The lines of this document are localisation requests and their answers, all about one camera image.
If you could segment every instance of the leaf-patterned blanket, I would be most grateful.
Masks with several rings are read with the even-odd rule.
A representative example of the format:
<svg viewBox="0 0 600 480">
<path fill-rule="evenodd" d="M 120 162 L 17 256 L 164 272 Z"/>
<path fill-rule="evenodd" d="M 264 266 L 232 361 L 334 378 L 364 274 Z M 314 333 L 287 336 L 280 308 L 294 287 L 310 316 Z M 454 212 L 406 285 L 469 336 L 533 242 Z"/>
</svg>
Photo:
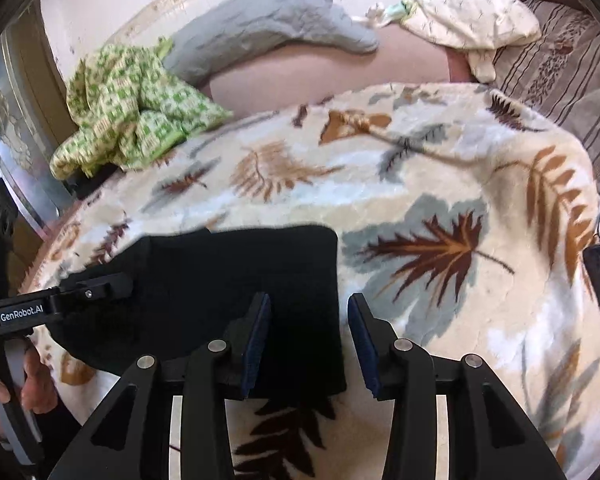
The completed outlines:
<svg viewBox="0 0 600 480">
<path fill-rule="evenodd" d="M 600 311 L 581 256 L 598 204 L 578 140 L 499 92 L 375 86 L 229 124 L 118 174 L 67 219 L 31 289 L 144 234 L 328 225 L 348 389 L 299 406 L 229 402 L 238 479 L 381 477 L 392 404 L 365 389 L 346 323 L 362 291 L 430 353 L 486 359 L 568 477 L 584 480 L 600 463 Z M 114 378 L 44 328 L 37 343 L 84 420 Z M 444 430 L 439 442 L 446 478 Z"/>
</svg>

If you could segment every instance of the green patterned fabric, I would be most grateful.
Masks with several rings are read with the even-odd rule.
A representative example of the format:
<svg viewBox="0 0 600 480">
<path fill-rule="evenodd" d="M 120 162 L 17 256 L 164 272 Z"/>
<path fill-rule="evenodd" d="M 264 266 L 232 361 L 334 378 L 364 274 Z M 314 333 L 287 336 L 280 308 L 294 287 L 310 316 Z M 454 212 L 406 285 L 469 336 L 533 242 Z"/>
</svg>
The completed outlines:
<svg viewBox="0 0 600 480">
<path fill-rule="evenodd" d="M 78 168 L 93 176 L 106 162 L 144 168 L 231 116 L 169 74 L 157 55 L 163 49 L 110 44 L 80 60 L 66 96 L 80 129 L 53 154 L 54 177 L 66 179 Z"/>
</svg>

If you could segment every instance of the metal screw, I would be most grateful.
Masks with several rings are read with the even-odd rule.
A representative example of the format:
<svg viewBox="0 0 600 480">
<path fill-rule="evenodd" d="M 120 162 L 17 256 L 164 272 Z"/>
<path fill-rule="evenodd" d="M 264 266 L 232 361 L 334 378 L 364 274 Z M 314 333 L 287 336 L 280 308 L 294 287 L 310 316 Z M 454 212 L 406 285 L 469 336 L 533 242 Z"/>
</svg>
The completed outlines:
<svg viewBox="0 0 600 480">
<path fill-rule="evenodd" d="M 206 347 L 209 348 L 210 352 L 221 352 L 226 348 L 226 343 L 222 339 L 214 339 Z"/>
<path fill-rule="evenodd" d="M 396 339 L 394 341 L 394 348 L 400 352 L 408 352 L 413 348 L 413 343 L 408 339 Z"/>
<path fill-rule="evenodd" d="M 155 365 L 155 359 L 150 355 L 143 355 L 138 359 L 138 368 L 142 368 L 142 370 L 151 368 L 153 365 Z"/>
<path fill-rule="evenodd" d="M 467 363 L 471 368 L 480 368 L 482 366 L 482 359 L 476 354 L 469 354 L 464 358 L 464 362 Z"/>
</svg>

